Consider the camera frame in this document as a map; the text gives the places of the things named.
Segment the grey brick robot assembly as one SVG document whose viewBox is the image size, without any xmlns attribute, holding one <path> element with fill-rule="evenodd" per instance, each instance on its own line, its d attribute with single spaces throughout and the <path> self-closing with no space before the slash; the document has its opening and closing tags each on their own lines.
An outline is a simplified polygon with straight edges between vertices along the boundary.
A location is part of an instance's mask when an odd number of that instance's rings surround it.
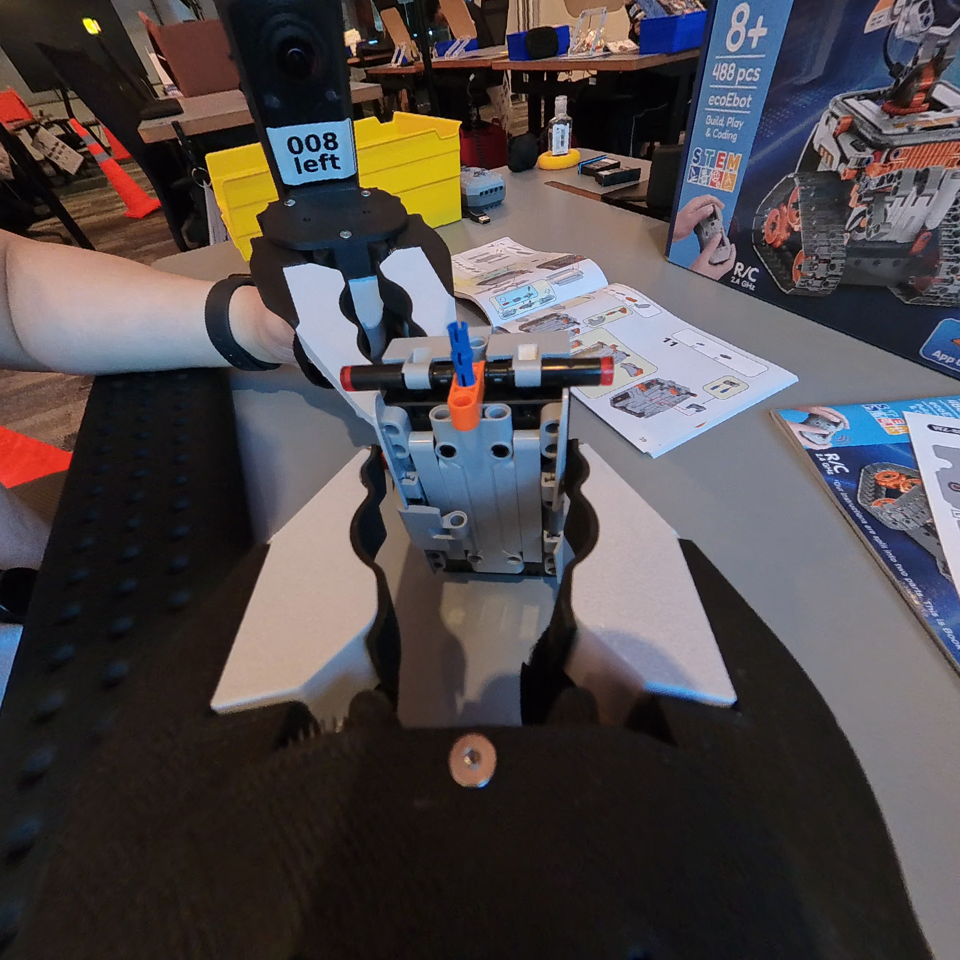
<svg viewBox="0 0 960 960">
<path fill-rule="evenodd" d="M 420 549 L 434 570 L 557 575 L 562 567 L 570 389 L 608 386 L 608 357 L 572 356 L 559 331 L 450 325 L 393 340 L 377 363 L 343 366 L 372 392 L 374 424 L 400 506 L 469 518 L 464 550 Z"/>
</svg>

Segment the blue manual booklet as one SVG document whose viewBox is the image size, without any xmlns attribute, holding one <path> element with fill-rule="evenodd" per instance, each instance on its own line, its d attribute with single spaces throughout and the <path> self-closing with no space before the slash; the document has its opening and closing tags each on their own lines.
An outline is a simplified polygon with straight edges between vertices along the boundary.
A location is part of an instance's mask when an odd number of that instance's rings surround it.
<svg viewBox="0 0 960 960">
<path fill-rule="evenodd" d="M 959 416 L 959 397 L 774 411 L 835 504 L 959 668 L 959 602 L 910 443 L 906 412 Z"/>
</svg>

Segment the black wristband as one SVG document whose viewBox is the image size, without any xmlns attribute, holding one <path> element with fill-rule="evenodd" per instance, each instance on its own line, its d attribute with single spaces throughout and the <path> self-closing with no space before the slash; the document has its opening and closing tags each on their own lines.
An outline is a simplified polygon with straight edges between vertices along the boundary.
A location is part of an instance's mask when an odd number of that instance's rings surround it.
<svg viewBox="0 0 960 960">
<path fill-rule="evenodd" d="M 261 361 L 250 354 L 234 337 L 230 322 L 230 305 L 234 293 L 243 286 L 255 286 L 248 274 L 234 273 L 218 280 L 210 288 L 204 305 L 204 319 L 213 348 L 229 366 L 240 371 L 271 371 L 281 365 Z"/>
</svg>

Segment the grey battery box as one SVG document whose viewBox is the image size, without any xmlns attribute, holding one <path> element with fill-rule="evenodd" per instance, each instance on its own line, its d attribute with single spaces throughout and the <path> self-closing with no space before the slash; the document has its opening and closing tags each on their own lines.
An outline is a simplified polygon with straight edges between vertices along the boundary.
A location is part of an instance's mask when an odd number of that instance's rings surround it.
<svg viewBox="0 0 960 960">
<path fill-rule="evenodd" d="M 482 167 L 462 166 L 460 173 L 462 213 L 481 213 L 500 205 L 506 186 L 501 174 Z"/>
</svg>

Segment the blue robot kit box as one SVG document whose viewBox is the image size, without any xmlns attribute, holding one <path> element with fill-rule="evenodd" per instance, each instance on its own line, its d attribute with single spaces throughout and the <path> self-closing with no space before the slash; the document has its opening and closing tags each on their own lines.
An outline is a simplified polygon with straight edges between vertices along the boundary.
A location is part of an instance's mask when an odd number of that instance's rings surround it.
<svg viewBox="0 0 960 960">
<path fill-rule="evenodd" d="M 951 377 L 959 3 L 716 2 L 666 253 Z"/>
</svg>

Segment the brown cardboard box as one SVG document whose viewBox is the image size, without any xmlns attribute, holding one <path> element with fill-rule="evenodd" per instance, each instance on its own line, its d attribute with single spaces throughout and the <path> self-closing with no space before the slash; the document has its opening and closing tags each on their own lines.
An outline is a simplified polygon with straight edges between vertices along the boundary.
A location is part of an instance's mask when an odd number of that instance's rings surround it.
<svg viewBox="0 0 960 960">
<path fill-rule="evenodd" d="M 181 94 L 198 97 L 239 88 L 238 71 L 220 20 L 159 26 L 146 13 L 139 16 Z"/>
</svg>

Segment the wooden background table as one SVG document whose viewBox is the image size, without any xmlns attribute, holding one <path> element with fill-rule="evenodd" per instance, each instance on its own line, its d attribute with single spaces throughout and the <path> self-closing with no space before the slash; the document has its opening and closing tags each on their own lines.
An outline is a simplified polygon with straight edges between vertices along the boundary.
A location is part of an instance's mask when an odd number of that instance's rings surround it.
<svg viewBox="0 0 960 960">
<path fill-rule="evenodd" d="M 675 77 L 678 81 L 661 138 L 662 142 L 673 145 L 679 142 L 685 126 L 699 59 L 700 50 L 693 48 L 656 54 L 605 53 L 579 57 L 565 54 L 522 60 L 511 54 L 506 46 L 499 46 L 456 58 L 437 57 L 428 62 L 432 74 L 426 78 L 425 83 L 430 99 L 434 100 L 435 83 L 444 71 L 472 74 L 477 70 L 489 70 L 505 74 L 513 92 L 527 95 L 528 129 L 533 134 L 539 134 L 545 120 L 552 116 L 552 111 L 546 108 L 545 102 L 562 93 L 570 94 L 578 87 L 577 80 L 563 80 L 559 77 L 561 74 L 596 74 L 599 76 L 599 86 L 606 90 L 613 87 L 615 75 L 651 70 L 658 75 Z"/>
</svg>

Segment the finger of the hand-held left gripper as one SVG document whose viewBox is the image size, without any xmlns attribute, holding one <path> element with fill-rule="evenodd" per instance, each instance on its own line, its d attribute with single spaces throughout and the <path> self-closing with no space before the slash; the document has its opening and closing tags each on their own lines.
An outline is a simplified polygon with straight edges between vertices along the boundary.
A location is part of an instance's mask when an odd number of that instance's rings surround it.
<svg viewBox="0 0 960 960">
<path fill-rule="evenodd" d="M 422 247 L 396 248 L 380 264 L 380 273 L 410 301 L 409 336 L 448 335 L 457 319 L 455 300 Z"/>
<path fill-rule="evenodd" d="M 387 322 L 378 279 L 347 280 L 340 270 L 316 263 L 283 270 L 298 317 L 296 335 L 306 357 L 366 421 L 376 419 L 374 394 L 342 387 L 344 366 L 365 364 L 358 336 L 366 333 L 373 362 L 387 346 Z"/>
</svg>

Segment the blue plastic bin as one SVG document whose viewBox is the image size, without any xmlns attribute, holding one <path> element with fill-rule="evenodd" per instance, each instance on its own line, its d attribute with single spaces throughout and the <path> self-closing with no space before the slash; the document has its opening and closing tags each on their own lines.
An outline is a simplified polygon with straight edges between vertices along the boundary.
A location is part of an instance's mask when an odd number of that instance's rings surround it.
<svg viewBox="0 0 960 960">
<path fill-rule="evenodd" d="M 509 60 L 531 62 L 554 59 L 570 49 L 570 26 L 541 26 L 507 35 Z"/>
<path fill-rule="evenodd" d="M 639 53 L 668 54 L 699 48 L 708 18 L 709 13 L 703 9 L 682 15 L 644 17 L 639 26 Z"/>
</svg>

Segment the red bag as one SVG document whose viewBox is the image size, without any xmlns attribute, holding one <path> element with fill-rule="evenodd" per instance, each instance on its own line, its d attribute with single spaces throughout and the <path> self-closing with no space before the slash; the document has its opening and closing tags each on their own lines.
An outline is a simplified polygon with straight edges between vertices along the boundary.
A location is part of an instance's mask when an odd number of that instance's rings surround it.
<svg viewBox="0 0 960 960">
<path fill-rule="evenodd" d="M 508 135 L 498 120 L 460 128 L 461 165 L 494 170 L 508 162 Z"/>
</svg>

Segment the sticker sheet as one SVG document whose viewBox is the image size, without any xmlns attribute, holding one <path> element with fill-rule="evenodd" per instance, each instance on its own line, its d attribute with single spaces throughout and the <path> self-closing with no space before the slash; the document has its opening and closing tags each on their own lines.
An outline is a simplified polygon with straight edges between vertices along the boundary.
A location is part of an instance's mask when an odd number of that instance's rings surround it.
<svg viewBox="0 0 960 960">
<path fill-rule="evenodd" d="M 936 414 L 905 413 L 911 445 L 951 568 L 959 556 L 959 420 Z"/>
</svg>

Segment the grey desk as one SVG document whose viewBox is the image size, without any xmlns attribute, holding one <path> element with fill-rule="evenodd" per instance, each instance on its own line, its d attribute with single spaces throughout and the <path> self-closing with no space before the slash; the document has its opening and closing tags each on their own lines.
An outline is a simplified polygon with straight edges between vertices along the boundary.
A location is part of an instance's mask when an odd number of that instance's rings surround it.
<svg viewBox="0 0 960 960">
<path fill-rule="evenodd" d="M 491 224 L 439 230 L 451 253 L 509 236 L 592 258 L 620 282 L 715 339 L 798 376 L 789 390 L 658 459 L 581 403 L 585 441 L 677 534 L 694 542 L 820 690 L 858 755 L 937 958 L 958 958 L 958 674 L 824 492 L 767 408 L 958 394 L 958 381 L 741 294 L 664 257 L 667 224 L 608 205 L 575 171 L 505 175 Z M 269 539 L 373 438 L 333 390 L 297 368 L 230 372 L 247 497 Z M 519 723 L 522 641 L 552 604 L 548 584 L 509 578 L 441 588 L 421 558 L 390 555 L 403 636 L 405 726 Z M 467 588 L 486 596 L 482 606 Z M 538 621 L 534 604 L 539 604 Z"/>
</svg>

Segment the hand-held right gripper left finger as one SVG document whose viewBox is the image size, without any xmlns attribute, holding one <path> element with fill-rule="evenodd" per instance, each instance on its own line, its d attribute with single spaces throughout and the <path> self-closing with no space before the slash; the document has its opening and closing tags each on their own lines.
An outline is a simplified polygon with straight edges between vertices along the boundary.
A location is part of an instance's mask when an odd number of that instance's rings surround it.
<svg viewBox="0 0 960 960">
<path fill-rule="evenodd" d="M 321 725 L 361 690 L 396 708 L 401 637 L 378 551 L 381 450 L 358 453 L 271 539 L 211 701 L 220 714 L 305 704 Z"/>
</svg>

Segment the orange traffic cone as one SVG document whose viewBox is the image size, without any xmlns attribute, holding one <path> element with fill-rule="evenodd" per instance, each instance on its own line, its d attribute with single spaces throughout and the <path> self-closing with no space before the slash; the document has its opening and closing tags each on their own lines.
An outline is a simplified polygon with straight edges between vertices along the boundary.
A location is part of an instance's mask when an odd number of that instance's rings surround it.
<svg viewBox="0 0 960 960">
<path fill-rule="evenodd" d="M 70 118 L 69 124 L 124 203 L 127 218 L 143 219 L 162 207 L 160 199 L 149 196 L 77 119 Z"/>
</svg>

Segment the grey background table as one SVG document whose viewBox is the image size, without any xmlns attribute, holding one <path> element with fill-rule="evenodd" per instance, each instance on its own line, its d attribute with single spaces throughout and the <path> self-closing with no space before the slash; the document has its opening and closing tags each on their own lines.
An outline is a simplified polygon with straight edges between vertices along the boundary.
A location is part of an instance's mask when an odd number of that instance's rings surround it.
<svg viewBox="0 0 960 960">
<path fill-rule="evenodd" d="M 246 97 L 240 89 L 181 97 L 178 102 L 182 108 L 180 114 L 147 119 L 139 124 L 138 132 L 145 143 L 176 140 L 176 123 L 186 137 L 192 138 L 245 127 L 254 122 Z"/>
</svg>

